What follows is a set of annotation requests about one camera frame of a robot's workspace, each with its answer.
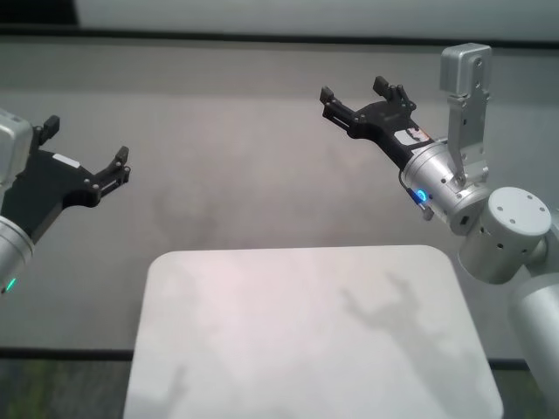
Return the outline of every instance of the gray carpet floor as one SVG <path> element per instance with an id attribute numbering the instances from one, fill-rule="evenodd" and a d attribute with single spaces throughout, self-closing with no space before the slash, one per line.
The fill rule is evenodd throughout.
<path id="1" fill-rule="evenodd" d="M 121 419 L 130 367 L 125 361 L 0 360 L 0 418 Z M 529 372 L 493 375 L 506 419 L 559 418 Z"/>

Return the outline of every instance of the cylindrical joint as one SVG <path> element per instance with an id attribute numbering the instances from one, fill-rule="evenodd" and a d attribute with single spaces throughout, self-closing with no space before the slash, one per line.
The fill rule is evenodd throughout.
<path id="1" fill-rule="evenodd" d="M 483 210 L 491 193 L 485 183 L 461 186 L 451 171 L 452 158 L 445 142 L 439 141 L 416 151 L 404 169 L 404 183 L 428 196 L 424 205 L 449 225 L 451 231 L 465 236 Z"/>
<path id="2" fill-rule="evenodd" d="M 510 300 L 508 317 L 538 386 L 559 409 L 559 274 L 520 286 Z"/>
<path id="3" fill-rule="evenodd" d="M 475 278 L 503 284 L 510 280 L 551 228 L 546 205 L 518 188 L 495 190 L 459 252 Z"/>
<path id="4" fill-rule="evenodd" d="M 0 292 L 29 263 L 33 256 L 33 242 L 12 221 L 0 216 Z"/>

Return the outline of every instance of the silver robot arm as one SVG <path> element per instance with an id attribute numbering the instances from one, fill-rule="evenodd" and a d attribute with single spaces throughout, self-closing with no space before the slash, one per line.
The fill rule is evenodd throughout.
<path id="1" fill-rule="evenodd" d="M 29 264 L 34 246 L 68 207 L 95 207 L 128 182 L 128 149 L 92 174 L 79 162 L 42 150 L 59 131 L 57 116 L 42 127 L 0 109 L 0 295 Z"/>
<path id="2" fill-rule="evenodd" d="M 359 111 L 327 87 L 323 116 L 351 138 L 375 142 L 399 168 L 400 184 L 426 220 L 437 216 L 466 239 L 459 261 L 489 284 L 503 284 L 526 265 L 532 278 L 511 298 L 509 318 L 542 391 L 559 403 L 559 216 L 534 194 L 491 190 L 483 135 L 489 100 L 491 48 L 465 44 L 443 51 L 440 87 L 450 105 L 447 138 L 433 140 L 415 121 L 416 105 L 402 86 L 377 77 L 385 101 Z"/>

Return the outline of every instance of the blue led light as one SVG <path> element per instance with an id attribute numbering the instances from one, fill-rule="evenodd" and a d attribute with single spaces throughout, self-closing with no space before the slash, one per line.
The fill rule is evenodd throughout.
<path id="1" fill-rule="evenodd" d="M 8 284 L 8 286 L 6 286 L 6 292 L 8 292 L 8 291 L 11 289 L 11 287 L 14 286 L 14 285 L 16 284 L 16 281 L 17 281 L 17 280 L 16 280 L 15 278 L 12 279 L 12 280 L 10 281 L 10 283 Z"/>
<path id="2" fill-rule="evenodd" d="M 422 203 L 427 201 L 427 194 L 425 193 L 424 190 L 422 190 L 422 189 L 416 190 L 416 195 L 419 197 L 419 199 L 421 200 Z"/>

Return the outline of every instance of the label sticker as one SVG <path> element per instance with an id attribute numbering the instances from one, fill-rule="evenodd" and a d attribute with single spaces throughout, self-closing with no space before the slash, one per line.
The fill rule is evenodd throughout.
<path id="1" fill-rule="evenodd" d="M 54 155 L 52 158 L 54 160 L 62 161 L 64 164 L 67 164 L 68 166 L 72 166 L 73 168 L 78 168 L 79 166 L 81 166 L 79 164 L 79 161 L 72 160 L 66 157 L 65 155 Z"/>
<path id="2" fill-rule="evenodd" d="M 415 146 L 431 139 L 422 129 L 409 128 L 394 133 L 394 136 L 403 146 Z"/>

